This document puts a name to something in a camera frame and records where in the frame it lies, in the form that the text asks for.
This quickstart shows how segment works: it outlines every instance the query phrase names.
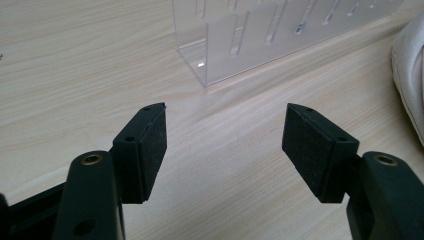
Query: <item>wooden table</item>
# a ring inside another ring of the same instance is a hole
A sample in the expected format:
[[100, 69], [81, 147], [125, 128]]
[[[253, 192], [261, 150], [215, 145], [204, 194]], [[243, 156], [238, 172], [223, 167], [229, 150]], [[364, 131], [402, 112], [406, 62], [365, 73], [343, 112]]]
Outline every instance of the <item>wooden table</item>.
[[286, 105], [315, 108], [359, 154], [424, 151], [392, 81], [393, 16], [205, 89], [177, 52], [171, 1], [0, 2], [0, 192], [17, 203], [108, 150], [141, 107], [165, 102], [168, 150], [127, 239], [349, 239], [346, 202], [322, 205], [281, 150]]

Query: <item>screw hole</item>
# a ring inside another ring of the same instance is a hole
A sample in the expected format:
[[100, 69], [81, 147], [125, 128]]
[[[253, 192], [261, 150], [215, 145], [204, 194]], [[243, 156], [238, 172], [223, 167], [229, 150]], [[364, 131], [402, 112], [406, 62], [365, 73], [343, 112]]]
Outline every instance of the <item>screw hole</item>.
[[387, 165], [387, 166], [394, 167], [394, 166], [397, 166], [397, 164], [398, 164], [396, 159], [393, 159], [393, 158], [388, 157], [388, 156], [379, 155], [379, 156], [375, 156], [374, 159], [377, 160], [377, 162], [384, 164], [384, 165]]
[[74, 228], [74, 234], [77, 236], [85, 236], [93, 231], [96, 228], [96, 221], [93, 219], [88, 219], [79, 222]]
[[127, 141], [127, 142], [132, 142], [132, 141], [134, 141], [134, 137], [126, 137], [125, 138], [125, 141]]
[[101, 155], [90, 155], [81, 160], [82, 165], [94, 165], [102, 160]]

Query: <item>clear acrylic holder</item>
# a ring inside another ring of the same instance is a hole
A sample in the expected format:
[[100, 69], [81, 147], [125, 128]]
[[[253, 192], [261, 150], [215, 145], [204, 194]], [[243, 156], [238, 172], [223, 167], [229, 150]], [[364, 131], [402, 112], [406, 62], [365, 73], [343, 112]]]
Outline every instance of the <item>clear acrylic holder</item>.
[[173, 0], [175, 34], [209, 86], [387, 16], [402, 1]]

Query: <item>light wood grain surface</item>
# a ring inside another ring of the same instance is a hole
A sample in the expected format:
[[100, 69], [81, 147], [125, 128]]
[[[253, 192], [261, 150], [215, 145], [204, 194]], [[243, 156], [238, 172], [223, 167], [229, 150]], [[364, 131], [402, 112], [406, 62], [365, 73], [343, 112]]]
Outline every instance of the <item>light wood grain surface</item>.
[[17, 203], [108, 150], [141, 107], [165, 102], [168, 150], [150, 200], [125, 205], [128, 239], [350, 239], [346, 202], [322, 205], [281, 150], [286, 105], [315, 108], [359, 154], [424, 151], [389, 50], [420, 11], [393, 16], [203, 88], [177, 52], [172, 2], [0, 2], [0, 192]]

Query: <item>white object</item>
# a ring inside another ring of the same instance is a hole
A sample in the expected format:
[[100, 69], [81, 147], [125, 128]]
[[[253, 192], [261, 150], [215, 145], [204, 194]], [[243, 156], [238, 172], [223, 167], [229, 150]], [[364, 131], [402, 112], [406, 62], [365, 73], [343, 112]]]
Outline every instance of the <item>white object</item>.
[[205, 86], [384, 17], [401, 3], [173, 0], [179, 51]]
[[396, 37], [392, 48], [393, 79], [403, 105], [424, 145], [424, 13]]

